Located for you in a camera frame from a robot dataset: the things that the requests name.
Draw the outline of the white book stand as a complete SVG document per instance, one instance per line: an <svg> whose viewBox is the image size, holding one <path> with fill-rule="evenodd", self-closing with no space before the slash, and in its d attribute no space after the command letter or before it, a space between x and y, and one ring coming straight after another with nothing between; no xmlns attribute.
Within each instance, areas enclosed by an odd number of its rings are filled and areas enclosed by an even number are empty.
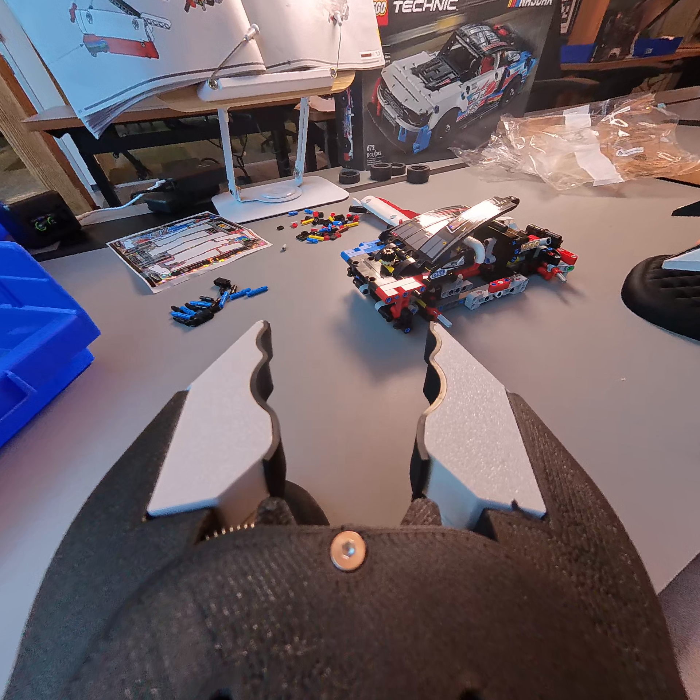
<svg viewBox="0 0 700 700"><path fill-rule="evenodd" d="M248 223L285 213L289 208L304 209L339 202L347 192L320 177L304 177L307 133L310 117L309 96L333 91L338 76L335 67L320 67L306 71L264 73L241 77L211 77L202 83L197 94L203 101L221 102L217 116L220 143L223 150L228 191L215 196L212 202L220 216L235 223ZM241 189L234 174L234 159L230 142L228 107L234 99L250 100L283 89L300 97L297 157L291 180Z"/></svg>

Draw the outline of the wooden workbench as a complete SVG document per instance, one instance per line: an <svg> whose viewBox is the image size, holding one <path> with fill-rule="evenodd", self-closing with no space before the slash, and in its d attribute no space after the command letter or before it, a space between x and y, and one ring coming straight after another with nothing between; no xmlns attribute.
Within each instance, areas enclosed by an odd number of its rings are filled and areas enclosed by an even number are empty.
<svg viewBox="0 0 700 700"><path fill-rule="evenodd" d="M563 72L609 71L614 69L638 68L644 66L665 66L683 60L699 57L699 44L681 46L674 54L662 56L632 57L621 60L610 60L588 63L561 63Z"/></svg>

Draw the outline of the black charger block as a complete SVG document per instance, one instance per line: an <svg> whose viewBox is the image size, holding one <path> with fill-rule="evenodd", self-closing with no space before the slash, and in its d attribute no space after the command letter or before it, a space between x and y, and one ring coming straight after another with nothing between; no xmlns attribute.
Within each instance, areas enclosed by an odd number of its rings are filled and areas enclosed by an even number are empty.
<svg viewBox="0 0 700 700"><path fill-rule="evenodd" d="M27 250L43 249L83 232L73 211L54 190L26 197L14 203L12 209L20 224L15 240Z"/></svg>

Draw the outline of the holographic sticker sheet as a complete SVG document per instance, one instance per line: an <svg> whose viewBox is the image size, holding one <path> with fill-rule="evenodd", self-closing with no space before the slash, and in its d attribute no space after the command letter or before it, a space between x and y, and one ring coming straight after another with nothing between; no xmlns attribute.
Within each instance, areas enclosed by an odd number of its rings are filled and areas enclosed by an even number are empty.
<svg viewBox="0 0 700 700"><path fill-rule="evenodd" d="M271 244L249 228L211 212L110 241L118 258L158 293Z"/></svg>

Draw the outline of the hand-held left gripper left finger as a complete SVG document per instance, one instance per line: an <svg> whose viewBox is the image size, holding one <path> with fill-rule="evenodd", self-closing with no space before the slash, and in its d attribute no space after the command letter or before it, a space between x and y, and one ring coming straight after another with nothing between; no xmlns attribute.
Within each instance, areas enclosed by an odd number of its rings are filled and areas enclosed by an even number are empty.
<svg viewBox="0 0 700 700"><path fill-rule="evenodd" d="M236 530L261 501L284 496L281 431L267 402L272 356L270 325L259 320L190 384L148 515L213 509Z"/></svg>

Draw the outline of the red lego slope piece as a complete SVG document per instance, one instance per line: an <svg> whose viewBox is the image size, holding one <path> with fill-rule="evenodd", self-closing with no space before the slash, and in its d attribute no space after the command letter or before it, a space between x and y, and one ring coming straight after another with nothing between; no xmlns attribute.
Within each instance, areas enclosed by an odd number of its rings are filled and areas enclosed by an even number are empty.
<svg viewBox="0 0 700 700"><path fill-rule="evenodd" d="M389 226L397 226L405 223L418 215L418 213L415 211L400 209L394 204L384 201L383 199L378 199L373 206L374 214Z"/></svg>

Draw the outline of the pile of small lego pieces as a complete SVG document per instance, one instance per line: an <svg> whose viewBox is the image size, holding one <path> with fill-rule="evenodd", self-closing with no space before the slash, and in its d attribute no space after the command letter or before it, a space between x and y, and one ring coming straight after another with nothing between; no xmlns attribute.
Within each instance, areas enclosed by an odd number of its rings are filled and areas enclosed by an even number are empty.
<svg viewBox="0 0 700 700"><path fill-rule="evenodd" d="M343 234L360 223L361 214L366 211L361 206L351 206L346 213L336 213L318 209L292 210L286 213L286 222L275 226L275 231L288 233L294 240L306 244L319 244L336 241Z"/></svg>

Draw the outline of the pile of blue black pins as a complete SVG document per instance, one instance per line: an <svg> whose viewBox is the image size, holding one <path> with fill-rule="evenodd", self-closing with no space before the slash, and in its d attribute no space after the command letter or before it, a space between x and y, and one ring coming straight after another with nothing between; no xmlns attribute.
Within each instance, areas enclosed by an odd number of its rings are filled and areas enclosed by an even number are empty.
<svg viewBox="0 0 700 700"><path fill-rule="evenodd" d="M198 300L179 306L172 305L171 320L186 328L197 328L213 320L227 303L241 298L253 298L267 293L269 289L267 285L256 288L239 288L231 280L221 277L214 280L214 287L218 291L217 297L201 295Z"/></svg>

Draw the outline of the lego set box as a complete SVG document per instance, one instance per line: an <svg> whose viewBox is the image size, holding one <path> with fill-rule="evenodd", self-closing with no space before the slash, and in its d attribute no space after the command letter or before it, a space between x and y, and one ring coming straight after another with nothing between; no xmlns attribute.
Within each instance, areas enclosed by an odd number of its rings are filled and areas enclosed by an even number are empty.
<svg viewBox="0 0 700 700"><path fill-rule="evenodd" d="M431 162L521 116L554 47L560 1L376 1L384 65L335 96L338 160Z"/></svg>

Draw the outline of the black power adapter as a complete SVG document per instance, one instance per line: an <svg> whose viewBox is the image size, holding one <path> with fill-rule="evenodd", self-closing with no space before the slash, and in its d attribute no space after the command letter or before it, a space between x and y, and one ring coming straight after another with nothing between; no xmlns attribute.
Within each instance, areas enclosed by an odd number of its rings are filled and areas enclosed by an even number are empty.
<svg viewBox="0 0 700 700"><path fill-rule="evenodd" d="M180 212L209 201L227 183L225 166L214 162L200 163L195 169L165 180L154 190L146 192L143 203L156 214Z"/></svg>

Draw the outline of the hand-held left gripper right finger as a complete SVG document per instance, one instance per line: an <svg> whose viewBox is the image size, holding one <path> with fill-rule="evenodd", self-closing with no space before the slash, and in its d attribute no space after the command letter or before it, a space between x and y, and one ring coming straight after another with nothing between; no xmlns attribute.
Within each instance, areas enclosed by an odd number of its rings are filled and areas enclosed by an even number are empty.
<svg viewBox="0 0 700 700"><path fill-rule="evenodd" d="M473 530L485 510L546 507L503 384L439 323L425 343L424 395L416 427L411 485L433 501L442 525Z"/></svg>

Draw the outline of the clear plastic bag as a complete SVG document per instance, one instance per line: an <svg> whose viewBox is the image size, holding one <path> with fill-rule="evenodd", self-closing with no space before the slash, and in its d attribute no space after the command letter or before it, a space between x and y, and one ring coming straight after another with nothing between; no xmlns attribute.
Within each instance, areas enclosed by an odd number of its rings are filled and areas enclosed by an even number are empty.
<svg viewBox="0 0 700 700"><path fill-rule="evenodd" d="M558 191L628 180L676 178L699 170L699 156L678 144L678 116L651 93L568 109L503 115L481 148L450 147L491 179L533 176Z"/></svg>

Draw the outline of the lego race car model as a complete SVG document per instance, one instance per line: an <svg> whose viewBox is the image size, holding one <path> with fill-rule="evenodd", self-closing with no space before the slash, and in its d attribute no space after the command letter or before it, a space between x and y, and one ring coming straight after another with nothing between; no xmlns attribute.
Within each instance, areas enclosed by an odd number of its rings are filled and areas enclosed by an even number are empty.
<svg viewBox="0 0 700 700"><path fill-rule="evenodd" d="M415 317L450 327L444 312L523 292L532 275L566 282L578 256L563 237L538 225L518 227L514 196L433 209L374 240L342 251L347 275L377 313L407 334Z"/></svg>

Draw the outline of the white lego panel assembly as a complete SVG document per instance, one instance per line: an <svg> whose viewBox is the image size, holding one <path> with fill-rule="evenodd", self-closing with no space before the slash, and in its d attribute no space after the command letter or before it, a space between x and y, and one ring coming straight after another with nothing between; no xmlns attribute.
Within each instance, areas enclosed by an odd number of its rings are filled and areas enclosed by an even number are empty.
<svg viewBox="0 0 700 700"><path fill-rule="evenodd" d="M389 225L397 225L401 223L402 212L396 209L392 204L385 202L379 197L367 196L363 199L353 198L351 203L355 206L360 206L367 213L375 215L380 220Z"/></svg>

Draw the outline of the lego instruction booklet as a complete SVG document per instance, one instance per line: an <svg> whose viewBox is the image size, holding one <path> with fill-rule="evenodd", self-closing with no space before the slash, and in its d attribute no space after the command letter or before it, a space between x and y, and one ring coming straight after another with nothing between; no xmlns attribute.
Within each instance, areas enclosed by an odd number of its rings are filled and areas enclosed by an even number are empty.
<svg viewBox="0 0 700 700"><path fill-rule="evenodd" d="M94 136L131 105L227 78L384 65L371 1L7 1Z"/></svg>

